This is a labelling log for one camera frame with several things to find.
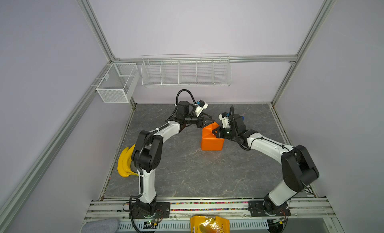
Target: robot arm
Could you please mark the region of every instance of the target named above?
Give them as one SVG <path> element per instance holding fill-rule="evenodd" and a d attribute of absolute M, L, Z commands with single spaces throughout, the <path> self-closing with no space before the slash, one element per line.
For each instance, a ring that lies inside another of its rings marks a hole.
<path fill-rule="evenodd" d="M 235 141 L 245 150 L 258 150 L 281 164 L 283 180 L 264 198 L 262 210 L 267 214 L 281 211 L 287 200 L 319 178 L 319 172 L 304 146 L 284 145 L 257 131 L 247 130 L 243 117 L 234 114 L 233 106 L 229 114 L 224 112 L 219 118 L 223 126 L 212 131 L 216 137 Z"/>
<path fill-rule="evenodd" d="M 179 94 L 186 91 L 192 97 L 192 103 L 178 101 Z M 161 160 L 162 145 L 173 135 L 180 133 L 185 127 L 196 124 L 198 128 L 205 126 L 211 120 L 202 111 L 208 104 L 200 100 L 195 102 L 188 90 L 181 90 L 176 97 L 175 110 L 167 119 L 167 123 L 152 131 L 141 131 L 136 141 L 135 150 L 132 153 L 132 161 L 135 163 L 139 174 L 139 195 L 135 205 L 144 215 L 153 215 L 156 208 L 155 171 Z"/>

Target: orange block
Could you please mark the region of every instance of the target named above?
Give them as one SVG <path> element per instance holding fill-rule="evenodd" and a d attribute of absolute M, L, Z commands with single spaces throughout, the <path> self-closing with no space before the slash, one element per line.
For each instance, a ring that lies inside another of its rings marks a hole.
<path fill-rule="evenodd" d="M 224 139 L 216 138 L 212 134 L 212 130 L 216 129 L 219 125 L 214 122 L 203 128 L 203 134 L 201 139 L 201 150 L 222 150 Z"/>

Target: gray marble tabletop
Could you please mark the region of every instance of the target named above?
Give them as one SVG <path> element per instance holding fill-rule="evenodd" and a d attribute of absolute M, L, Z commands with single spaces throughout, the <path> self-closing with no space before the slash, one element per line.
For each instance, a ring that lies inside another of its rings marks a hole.
<path fill-rule="evenodd" d="M 218 115 L 229 112 L 230 104 L 210 104 L 204 110 L 221 124 Z M 165 123 L 174 105 L 137 105 L 122 149 L 136 143 L 141 130 L 153 130 Z M 244 116 L 247 129 L 283 142 L 268 104 L 235 104 L 235 114 Z M 281 180 L 281 165 L 256 151 L 241 149 L 225 140 L 221 151 L 202 151 L 202 129 L 185 128 L 163 144 L 156 169 L 158 197 L 264 197 Z M 121 177 L 117 163 L 108 183 L 105 198 L 127 198 L 138 194 L 138 177 Z"/>

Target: yellow banana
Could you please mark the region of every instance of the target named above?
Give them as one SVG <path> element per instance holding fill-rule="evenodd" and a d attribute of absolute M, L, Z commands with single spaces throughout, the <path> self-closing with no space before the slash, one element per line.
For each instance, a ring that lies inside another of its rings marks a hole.
<path fill-rule="evenodd" d="M 120 154 L 119 161 L 118 161 L 118 173 L 122 177 L 128 177 L 130 175 L 137 175 L 137 173 L 134 173 L 131 170 L 131 156 L 133 153 L 133 150 L 135 149 L 135 145 L 133 145 L 131 148 L 125 148 L 122 153 Z"/>

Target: wire basket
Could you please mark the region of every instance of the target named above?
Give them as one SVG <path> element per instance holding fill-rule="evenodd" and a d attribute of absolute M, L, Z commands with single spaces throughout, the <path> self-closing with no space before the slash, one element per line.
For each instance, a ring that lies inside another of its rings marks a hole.
<path fill-rule="evenodd" d="M 106 103 L 129 103 L 139 78 L 136 63 L 113 63 L 96 90 Z"/>
<path fill-rule="evenodd" d="M 145 87 L 229 86 L 232 80 L 229 57 L 144 60 L 141 75 Z"/>

